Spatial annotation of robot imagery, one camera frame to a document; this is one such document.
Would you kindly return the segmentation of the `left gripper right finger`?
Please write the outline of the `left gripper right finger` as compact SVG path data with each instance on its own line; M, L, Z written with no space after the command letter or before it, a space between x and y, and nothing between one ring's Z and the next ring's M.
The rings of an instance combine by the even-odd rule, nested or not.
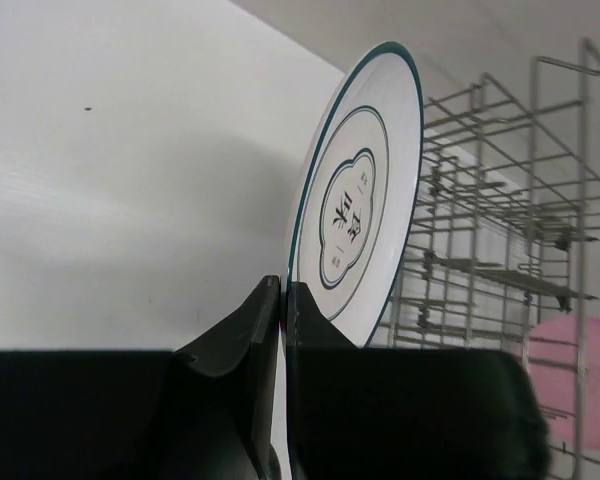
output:
M355 443L350 381L340 369L357 351L321 313L310 288L293 282L284 323L287 443L294 479L368 479L369 457Z

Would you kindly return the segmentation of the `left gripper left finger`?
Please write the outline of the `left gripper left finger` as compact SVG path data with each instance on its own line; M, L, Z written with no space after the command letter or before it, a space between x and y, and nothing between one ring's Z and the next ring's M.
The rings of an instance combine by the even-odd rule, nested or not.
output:
M271 444L280 280L246 300L172 360L164 390L167 479L277 479Z

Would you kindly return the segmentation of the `white plate green rim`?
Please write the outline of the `white plate green rim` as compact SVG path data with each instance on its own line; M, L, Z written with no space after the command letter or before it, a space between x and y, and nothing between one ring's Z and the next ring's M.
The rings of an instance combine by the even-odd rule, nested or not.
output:
M402 355L371 340L384 316L414 218L423 150L423 97L410 52L387 41L343 78L316 128L293 201L281 287L306 284L323 316L357 351L350 381L355 443L378 476L376 446L393 415L381 369Z

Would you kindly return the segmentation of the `pink plate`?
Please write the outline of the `pink plate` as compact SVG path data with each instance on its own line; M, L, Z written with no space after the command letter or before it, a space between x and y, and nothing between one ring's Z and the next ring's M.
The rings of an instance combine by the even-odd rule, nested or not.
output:
M536 398L545 409L551 432L575 442L576 319L558 317L530 331L529 371ZM600 451L600 317L585 322L583 446Z

